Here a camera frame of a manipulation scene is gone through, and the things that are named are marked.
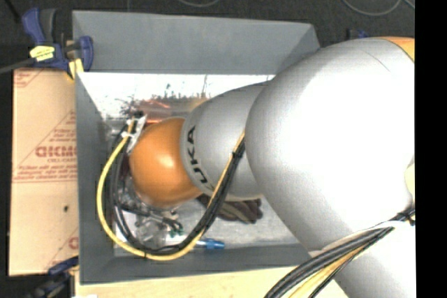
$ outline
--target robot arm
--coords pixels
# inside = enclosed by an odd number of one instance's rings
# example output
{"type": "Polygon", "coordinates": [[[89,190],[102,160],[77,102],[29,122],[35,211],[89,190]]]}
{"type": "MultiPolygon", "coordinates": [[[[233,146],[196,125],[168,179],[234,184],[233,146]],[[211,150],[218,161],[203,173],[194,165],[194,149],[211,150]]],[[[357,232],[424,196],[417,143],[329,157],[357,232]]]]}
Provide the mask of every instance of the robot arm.
{"type": "MultiPolygon", "coordinates": [[[[389,221],[413,205],[404,180],[414,155],[413,47],[405,38],[333,45],[185,120],[154,125],[165,134],[143,133],[130,156],[135,191],[160,207],[212,193],[245,131],[227,200],[264,195],[310,251],[389,221]],[[169,142],[166,131],[175,133],[169,142]],[[159,142],[162,158],[148,151],[159,142]]],[[[350,298],[415,297],[415,227],[382,239],[335,279],[350,298]]]]}

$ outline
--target orange sphere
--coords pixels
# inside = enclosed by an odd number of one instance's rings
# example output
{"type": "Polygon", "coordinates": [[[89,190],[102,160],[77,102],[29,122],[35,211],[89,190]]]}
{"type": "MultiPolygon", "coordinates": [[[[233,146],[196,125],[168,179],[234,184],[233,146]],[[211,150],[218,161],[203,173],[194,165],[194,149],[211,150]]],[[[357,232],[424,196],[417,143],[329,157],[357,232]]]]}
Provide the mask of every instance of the orange sphere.
{"type": "Polygon", "coordinates": [[[135,192],[153,207],[169,209],[202,194],[182,165],[183,123],[183,118],[172,117],[147,127],[129,156],[135,192]]]}

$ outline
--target cardboard sheet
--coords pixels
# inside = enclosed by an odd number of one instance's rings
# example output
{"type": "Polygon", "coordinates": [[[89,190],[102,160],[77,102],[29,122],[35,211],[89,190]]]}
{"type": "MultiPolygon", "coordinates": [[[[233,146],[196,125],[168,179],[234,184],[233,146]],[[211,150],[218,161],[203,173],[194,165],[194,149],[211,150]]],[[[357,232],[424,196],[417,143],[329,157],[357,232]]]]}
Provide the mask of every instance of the cardboard sheet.
{"type": "Polygon", "coordinates": [[[45,273],[78,254],[75,84],[52,69],[13,83],[9,274],[45,273]]]}

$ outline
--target yellow cable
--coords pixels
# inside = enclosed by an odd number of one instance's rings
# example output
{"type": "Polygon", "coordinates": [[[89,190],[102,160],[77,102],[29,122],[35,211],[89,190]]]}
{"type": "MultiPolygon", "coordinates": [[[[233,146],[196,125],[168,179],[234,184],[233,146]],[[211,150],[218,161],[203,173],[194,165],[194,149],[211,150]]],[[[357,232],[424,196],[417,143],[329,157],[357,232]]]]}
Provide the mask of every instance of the yellow cable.
{"type": "Polygon", "coordinates": [[[364,247],[361,246],[348,252],[343,257],[334,261],[330,265],[320,269],[318,272],[312,274],[305,281],[301,282],[301,284],[297,287],[297,289],[289,296],[289,298],[308,298],[308,296],[315,291],[320,283],[322,283],[333,271],[335,271],[338,267],[344,264],[347,260],[355,256],[359,251],[361,251],[364,247]]]}
{"type": "MultiPolygon", "coordinates": [[[[132,131],[133,124],[134,124],[134,119],[131,120],[131,123],[129,124],[129,126],[127,128],[127,133],[130,133],[132,131]]],[[[113,240],[119,247],[123,248],[124,250],[128,251],[129,253],[132,253],[134,255],[144,257],[144,258],[150,258],[151,260],[158,260],[158,261],[169,261],[169,260],[175,260],[177,258],[180,258],[180,257],[186,255],[189,251],[191,251],[194,248],[197,241],[202,237],[205,229],[201,230],[197,234],[197,236],[195,236],[192,239],[192,241],[187,246],[185,246],[182,250],[180,250],[176,253],[172,253],[170,255],[153,255],[150,253],[146,253],[142,250],[139,250],[139,249],[129,245],[128,243],[122,241],[121,239],[119,239],[117,237],[117,235],[110,229],[109,225],[107,224],[107,221],[105,220],[105,216],[104,216],[104,212],[103,212],[103,195],[102,195],[105,178],[107,177],[110,167],[112,166],[113,162],[115,161],[115,159],[118,156],[118,154],[120,153],[120,151],[123,149],[123,147],[126,144],[128,139],[129,139],[128,135],[123,137],[121,142],[117,145],[115,150],[110,155],[109,159],[107,160],[107,163],[104,165],[103,171],[101,172],[101,176],[99,177],[98,188],[96,190],[96,209],[98,210],[98,217],[101,222],[101,226],[103,227],[105,233],[109,236],[109,238],[111,238],[111,240],[113,240]]],[[[243,139],[244,139],[244,133],[240,136],[239,140],[237,141],[235,149],[239,146],[239,144],[241,143],[241,141],[243,141],[243,139]]],[[[211,197],[211,200],[210,200],[208,206],[212,203],[214,197],[217,194],[217,191],[219,190],[219,187],[220,187],[222,181],[224,180],[224,177],[226,176],[226,173],[227,173],[228,168],[231,163],[231,159],[232,158],[230,157],[230,159],[228,160],[228,162],[225,166],[225,169],[222,172],[222,175],[221,175],[221,177],[217,183],[217,186],[212,194],[212,197],[211,197]]]]}

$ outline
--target cable bundle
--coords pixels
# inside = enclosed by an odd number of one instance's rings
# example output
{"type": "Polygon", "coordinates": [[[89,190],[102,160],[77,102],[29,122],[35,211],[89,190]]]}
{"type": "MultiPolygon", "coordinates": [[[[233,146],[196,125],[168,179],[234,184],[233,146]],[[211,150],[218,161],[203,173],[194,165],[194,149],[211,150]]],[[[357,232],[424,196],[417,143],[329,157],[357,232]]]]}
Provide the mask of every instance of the cable bundle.
{"type": "MultiPolygon", "coordinates": [[[[415,225],[416,221],[412,219],[415,213],[415,209],[409,209],[406,212],[399,213],[391,221],[409,221],[410,224],[415,225]]],[[[357,234],[354,238],[334,248],[322,252],[285,275],[269,290],[264,298],[282,297],[292,288],[296,289],[290,297],[314,298],[329,284],[335,274],[345,268],[350,261],[365,252],[394,229],[393,226],[384,228],[376,226],[357,234]]]]}
{"type": "MultiPolygon", "coordinates": [[[[213,195],[210,199],[210,203],[208,204],[203,217],[199,220],[195,228],[192,229],[192,231],[188,234],[183,242],[172,246],[153,249],[142,245],[133,236],[132,232],[129,230],[129,227],[127,227],[126,225],[124,217],[122,216],[122,208],[120,208],[120,205],[114,205],[115,221],[117,222],[119,229],[122,231],[122,234],[128,239],[128,243],[119,239],[117,235],[112,231],[110,226],[107,224],[103,211],[103,189],[106,179],[108,178],[108,173],[115,160],[119,159],[119,161],[122,161],[123,155],[126,151],[126,146],[128,144],[129,136],[133,133],[135,121],[135,118],[132,118],[129,121],[127,130],[122,131],[123,138],[115,147],[107,163],[104,165],[96,191],[96,208],[98,210],[98,217],[107,235],[111,238],[111,240],[113,240],[124,250],[134,255],[144,258],[150,258],[152,260],[174,260],[176,258],[182,257],[183,255],[186,255],[190,250],[192,250],[197,241],[203,236],[203,234],[208,230],[208,228],[216,219],[217,213],[224,203],[225,197],[230,188],[230,184],[237,168],[237,164],[239,163],[245,150],[244,133],[237,141],[234,151],[230,159],[228,160],[225,169],[222,172],[216,188],[214,189],[213,195]]],[[[115,175],[114,182],[112,182],[112,189],[115,185],[117,185],[117,174],[115,175]]],[[[117,201],[119,201],[116,197],[114,197],[113,194],[111,194],[110,197],[112,200],[111,204],[113,204],[113,202],[116,203],[117,201]]]]}

